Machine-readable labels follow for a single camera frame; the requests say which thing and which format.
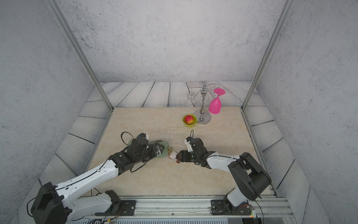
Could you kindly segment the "white red doll keychain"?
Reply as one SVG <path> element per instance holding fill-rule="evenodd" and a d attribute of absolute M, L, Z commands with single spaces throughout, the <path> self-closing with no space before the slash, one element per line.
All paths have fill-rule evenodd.
<path fill-rule="evenodd" d="M 168 157 L 171 160 L 177 161 L 177 155 L 178 153 L 174 150 L 173 147 L 168 147 L 167 148 L 167 152 L 168 152 Z"/>

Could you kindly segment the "green corduroy bag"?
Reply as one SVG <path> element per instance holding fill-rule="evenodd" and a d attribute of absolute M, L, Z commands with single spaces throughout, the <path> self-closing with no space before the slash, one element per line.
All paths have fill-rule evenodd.
<path fill-rule="evenodd" d="M 169 144 L 165 141 L 156 140 L 149 142 L 146 138 L 138 136 L 138 138 L 131 141 L 126 152 L 134 161 L 145 162 L 154 158 L 166 157 L 168 155 L 168 147 Z"/>

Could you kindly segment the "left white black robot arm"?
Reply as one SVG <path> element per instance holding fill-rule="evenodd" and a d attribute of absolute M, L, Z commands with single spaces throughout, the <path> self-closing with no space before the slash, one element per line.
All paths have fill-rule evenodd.
<path fill-rule="evenodd" d="M 159 141 L 149 142 L 145 136 L 139 135 L 130 145 L 110 155 L 97 167 L 66 182 L 44 184 L 37 196 L 30 200 L 32 206 L 27 206 L 27 213 L 37 224 L 67 224 L 95 213 L 109 216 L 121 203 L 114 191 L 109 190 L 89 198 L 81 196 L 128 170 L 134 172 L 136 164 L 146 165 L 164 151 L 166 147 Z"/>

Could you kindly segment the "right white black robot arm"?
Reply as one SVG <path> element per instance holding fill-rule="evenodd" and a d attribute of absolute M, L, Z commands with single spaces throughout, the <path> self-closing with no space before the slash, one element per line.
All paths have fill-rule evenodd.
<path fill-rule="evenodd" d="M 207 169 L 219 169 L 229 172 L 237 188 L 225 197 L 226 206 L 233 210 L 244 202 L 254 201 L 271 185 L 271 178 L 264 168 L 247 152 L 241 155 L 223 155 L 208 151 L 200 138 L 188 137 L 185 140 L 187 150 L 180 151 L 176 162 L 192 162 Z"/>

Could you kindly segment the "red apple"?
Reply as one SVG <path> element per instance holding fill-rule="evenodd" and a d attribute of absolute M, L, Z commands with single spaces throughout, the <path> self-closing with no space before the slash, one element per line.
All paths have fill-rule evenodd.
<path fill-rule="evenodd" d="M 192 116 L 192 115 L 187 115 L 187 116 L 184 117 L 184 122 L 185 122 L 187 125 L 193 125 L 196 121 L 195 121 L 194 116 Z"/>

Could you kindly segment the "green bowl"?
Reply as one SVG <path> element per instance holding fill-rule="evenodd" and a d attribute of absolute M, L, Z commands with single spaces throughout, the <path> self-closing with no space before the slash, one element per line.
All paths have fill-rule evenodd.
<path fill-rule="evenodd" d="M 187 127 L 193 127 L 197 123 L 197 118 L 193 114 L 185 115 L 182 120 Z"/>

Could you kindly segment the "silver glass rack stand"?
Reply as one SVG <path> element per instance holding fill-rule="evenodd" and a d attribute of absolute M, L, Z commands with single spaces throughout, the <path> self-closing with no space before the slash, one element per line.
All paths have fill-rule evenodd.
<path fill-rule="evenodd" d="M 194 116 L 197 118 L 197 123 L 199 125 L 208 124 L 211 120 L 211 114 L 205 109 L 205 106 L 211 102 L 212 95 L 210 91 L 219 88 L 220 85 L 216 82 L 207 83 L 205 81 L 190 81 L 186 84 L 189 90 L 188 98 L 195 107 L 199 108 L 194 112 Z"/>

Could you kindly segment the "pink wine glass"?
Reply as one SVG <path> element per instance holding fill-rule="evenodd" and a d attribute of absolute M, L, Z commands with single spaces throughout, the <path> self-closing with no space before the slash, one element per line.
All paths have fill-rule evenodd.
<path fill-rule="evenodd" d="M 208 110 L 211 114 L 219 114 L 222 107 L 220 96 L 225 95 L 226 92 L 222 88 L 215 88 L 213 92 L 216 95 L 216 98 L 210 103 Z"/>

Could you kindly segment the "aluminium front rail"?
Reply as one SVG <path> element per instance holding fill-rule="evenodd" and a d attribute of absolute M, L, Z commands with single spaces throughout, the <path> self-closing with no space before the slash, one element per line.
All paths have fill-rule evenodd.
<path fill-rule="evenodd" d="M 136 218 L 155 217 L 213 217 L 211 215 L 211 200 L 222 200 L 224 196 L 125 196 L 122 200 L 136 200 L 133 216 Z M 249 216 L 260 218 L 264 223 L 269 218 L 283 218 L 295 223 L 294 214 L 286 198 L 261 196 L 254 201 L 248 200 L 252 214 Z"/>

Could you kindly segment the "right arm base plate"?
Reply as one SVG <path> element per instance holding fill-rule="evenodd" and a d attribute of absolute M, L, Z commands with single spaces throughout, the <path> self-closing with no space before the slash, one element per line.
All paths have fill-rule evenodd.
<path fill-rule="evenodd" d="M 248 201 L 244 201 L 238 206 L 232 205 L 228 200 L 211 200 L 211 215 L 229 216 L 249 216 L 252 214 L 251 206 Z"/>

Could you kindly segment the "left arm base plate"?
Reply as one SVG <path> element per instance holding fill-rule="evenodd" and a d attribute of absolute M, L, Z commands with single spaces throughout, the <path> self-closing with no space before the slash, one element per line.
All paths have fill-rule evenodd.
<path fill-rule="evenodd" d="M 111 198 L 111 206 L 105 212 L 97 212 L 95 216 L 133 216 L 136 208 L 136 200 L 122 200 L 113 190 L 105 192 Z"/>

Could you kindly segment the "left aluminium frame post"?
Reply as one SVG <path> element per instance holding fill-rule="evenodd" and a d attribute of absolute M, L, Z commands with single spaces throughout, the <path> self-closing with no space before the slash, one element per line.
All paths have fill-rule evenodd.
<path fill-rule="evenodd" d="M 63 15 L 60 7 L 59 7 L 59 5 L 57 3 L 57 1 L 55 1 L 55 0 L 46 0 L 46 3 L 48 5 L 49 9 L 51 10 L 51 12 L 53 13 L 54 18 L 56 19 L 57 23 L 59 24 L 61 30 L 63 31 L 63 33 L 65 34 L 66 38 L 70 42 L 75 54 L 77 55 L 79 61 L 81 62 L 81 64 L 84 67 L 84 69 L 86 70 L 86 73 L 88 74 L 88 76 L 91 79 L 93 85 L 97 89 L 99 95 L 104 100 L 104 102 L 107 105 L 107 107 L 110 110 L 110 112 L 113 112 L 114 106 L 109 101 L 109 99 L 107 97 L 107 94 L 103 90 L 103 87 L 101 86 L 97 76 L 95 75 L 92 67 L 90 66 L 89 61 L 86 58 L 86 56 L 85 56 L 80 44 L 78 43 L 75 35 L 73 34 L 70 26 L 68 25 L 68 23 L 67 23 L 64 15 Z"/>

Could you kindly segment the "aluminium frame post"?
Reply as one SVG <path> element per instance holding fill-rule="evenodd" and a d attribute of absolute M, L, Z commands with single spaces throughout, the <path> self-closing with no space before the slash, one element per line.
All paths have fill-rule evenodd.
<path fill-rule="evenodd" d="M 84 67 L 84 69 L 86 70 L 86 73 L 88 74 L 88 76 L 91 79 L 93 85 L 97 89 L 99 95 L 104 100 L 104 102 L 107 105 L 107 107 L 110 110 L 110 112 L 113 112 L 114 106 L 109 101 L 109 99 L 107 97 L 107 94 L 103 90 L 103 87 L 101 86 L 97 76 L 95 75 L 92 67 L 90 66 L 89 61 L 86 58 L 86 56 L 85 56 L 80 44 L 78 43 L 75 35 L 73 34 L 70 26 L 68 25 L 68 23 L 67 23 L 64 15 L 63 15 L 60 7 L 59 7 L 59 5 L 57 3 L 57 1 L 55 1 L 55 0 L 46 0 L 46 3 L 48 5 L 49 9 L 51 10 L 51 12 L 53 13 L 54 18 L 56 19 L 57 23 L 59 24 L 61 30 L 63 31 L 63 33 L 65 34 L 66 38 L 70 42 L 75 54 L 77 55 L 79 61 L 81 62 L 81 64 Z"/>
<path fill-rule="evenodd" d="M 244 111 L 249 106 L 249 102 L 254 94 L 256 87 L 258 86 L 258 83 L 259 83 L 262 75 L 263 75 L 264 69 L 270 59 L 270 56 L 274 50 L 276 42 L 279 39 L 279 36 L 282 32 L 282 29 L 284 27 L 284 24 L 285 24 L 288 16 L 290 14 L 290 11 L 292 9 L 294 2 L 295 2 L 294 0 L 287 0 L 283 6 L 283 9 L 282 9 L 281 14 L 278 18 L 278 21 L 277 21 L 276 26 L 273 30 L 273 33 L 270 37 L 270 40 L 268 42 L 268 45 L 264 52 L 264 55 L 261 59 L 259 67 L 258 67 L 258 69 L 253 77 L 253 80 L 251 82 L 251 86 L 249 88 L 248 94 L 244 100 L 243 106 L 241 107 L 242 111 Z"/>

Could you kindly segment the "right aluminium frame post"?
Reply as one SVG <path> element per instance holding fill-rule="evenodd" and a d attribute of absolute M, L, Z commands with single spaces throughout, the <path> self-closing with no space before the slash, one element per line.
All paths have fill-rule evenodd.
<path fill-rule="evenodd" d="M 294 2 L 295 2 L 294 0 L 287 0 L 283 6 L 283 9 L 282 9 L 281 14 L 278 18 L 278 21 L 277 21 L 276 26 L 273 30 L 273 33 L 270 37 L 270 40 L 268 42 L 268 45 L 264 52 L 264 55 L 261 59 L 259 67 L 258 67 L 258 69 L 253 77 L 253 80 L 251 82 L 251 86 L 249 88 L 248 94 L 244 100 L 243 106 L 241 107 L 242 111 L 244 111 L 249 106 L 249 102 L 254 94 L 256 87 L 258 86 L 258 83 L 259 83 L 262 75 L 263 75 L 264 69 L 270 59 L 270 56 L 274 50 L 276 42 L 279 39 L 279 36 L 282 32 L 282 29 L 284 27 L 284 24 L 285 24 L 288 16 L 290 14 L 290 11 L 292 9 Z"/>

